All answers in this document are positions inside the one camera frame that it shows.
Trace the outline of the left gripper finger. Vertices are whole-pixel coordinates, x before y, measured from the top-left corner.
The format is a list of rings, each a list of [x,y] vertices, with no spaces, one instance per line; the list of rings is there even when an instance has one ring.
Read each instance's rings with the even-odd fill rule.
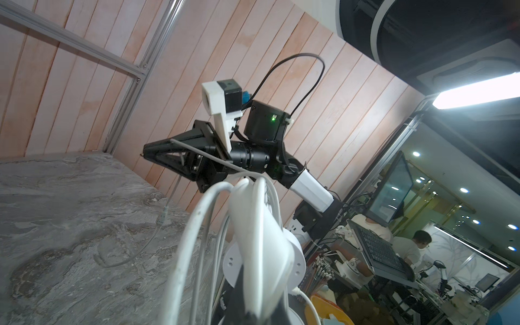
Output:
[[[226,292],[223,294],[225,310],[222,324],[254,324],[254,315],[246,311],[244,296],[244,271],[240,269],[235,285],[226,282]]]

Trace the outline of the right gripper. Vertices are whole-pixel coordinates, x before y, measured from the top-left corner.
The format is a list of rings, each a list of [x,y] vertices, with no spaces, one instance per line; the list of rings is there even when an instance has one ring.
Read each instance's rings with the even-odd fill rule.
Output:
[[[186,178],[195,182],[200,193],[226,179],[234,171],[190,148],[172,142],[177,140],[208,156],[231,163],[230,153],[219,139],[215,128],[208,121],[195,120],[193,128],[172,138],[145,144],[142,157],[171,171],[187,171]]]

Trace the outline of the white headphones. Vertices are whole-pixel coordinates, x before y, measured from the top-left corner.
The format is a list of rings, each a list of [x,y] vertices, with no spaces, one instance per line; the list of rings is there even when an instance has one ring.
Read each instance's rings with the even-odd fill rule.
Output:
[[[200,227],[222,192],[230,193],[229,221],[238,247],[238,273],[244,271],[246,311],[254,324],[300,324],[288,306],[288,296],[301,297],[315,311],[309,297],[299,289],[306,270],[298,240],[284,229],[279,200],[272,182],[260,173],[239,172],[233,185],[221,181],[211,186],[188,218],[177,248],[177,260],[163,293],[160,324],[178,324],[181,298],[188,277]]]

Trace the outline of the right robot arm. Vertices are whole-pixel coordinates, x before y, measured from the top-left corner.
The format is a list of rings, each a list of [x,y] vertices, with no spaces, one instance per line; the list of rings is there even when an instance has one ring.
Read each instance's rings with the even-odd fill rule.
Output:
[[[187,132],[146,144],[142,155],[195,182],[202,193],[238,168],[266,173],[302,198],[294,218],[312,240],[319,241],[330,232],[342,208],[341,201],[286,151],[283,137],[290,115],[257,100],[248,105],[251,111],[245,126],[246,140],[232,141],[230,149],[225,148],[211,123],[195,121]]]

